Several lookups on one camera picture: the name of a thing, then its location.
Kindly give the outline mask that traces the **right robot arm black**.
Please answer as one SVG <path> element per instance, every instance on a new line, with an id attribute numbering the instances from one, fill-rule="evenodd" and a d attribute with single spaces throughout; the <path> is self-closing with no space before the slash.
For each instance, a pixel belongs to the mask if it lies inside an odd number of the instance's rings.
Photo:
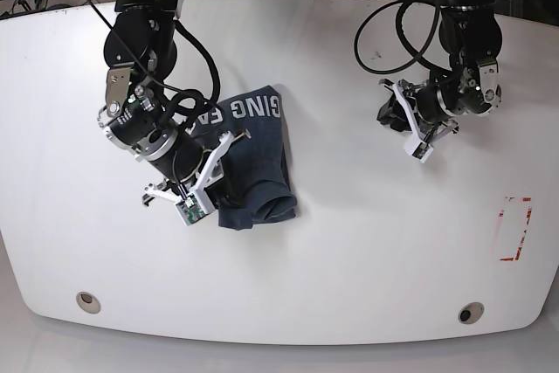
<path id="1" fill-rule="evenodd" d="M 213 57 L 180 23 L 181 2 L 116 0 L 116 19 L 104 44 L 107 89 L 99 112 L 108 120 L 99 125 L 113 144 L 163 175 L 161 184 L 147 187 L 144 203 L 165 198 L 186 216 L 199 219 L 226 205 L 239 205 L 224 158 L 242 136 L 223 131 L 210 146 L 202 141 L 209 130 L 189 132 L 199 116 L 222 110 L 221 80 Z M 176 34 L 206 62 L 209 97 L 166 84 L 177 60 Z"/>

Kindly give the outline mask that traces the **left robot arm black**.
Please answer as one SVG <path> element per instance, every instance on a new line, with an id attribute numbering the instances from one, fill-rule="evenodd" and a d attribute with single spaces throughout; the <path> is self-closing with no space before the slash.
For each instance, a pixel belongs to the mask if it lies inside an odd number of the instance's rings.
<path id="1" fill-rule="evenodd" d="M 362 59 L 368 73 L 381 76 L 380 85 L 391 92 L 381 106 L 377 121 L 409 137 L 406 153 L 424 160 L 433 145 L 459 131 L 457 117 L 485 116 L 501 102 L 498 56 L 502 32 L 496 21 L 495 0 L 403 0 L 397 1 L 395 29 L 411 59 L 393 69 L 377 70 Z M 414 3 L 430 4 L 434 16 L 427 39 L 438 38 L 449 56 L 443 68 L 425 58 L 428 49 L 412 46 L 404 34 L 405 12 Z"/>

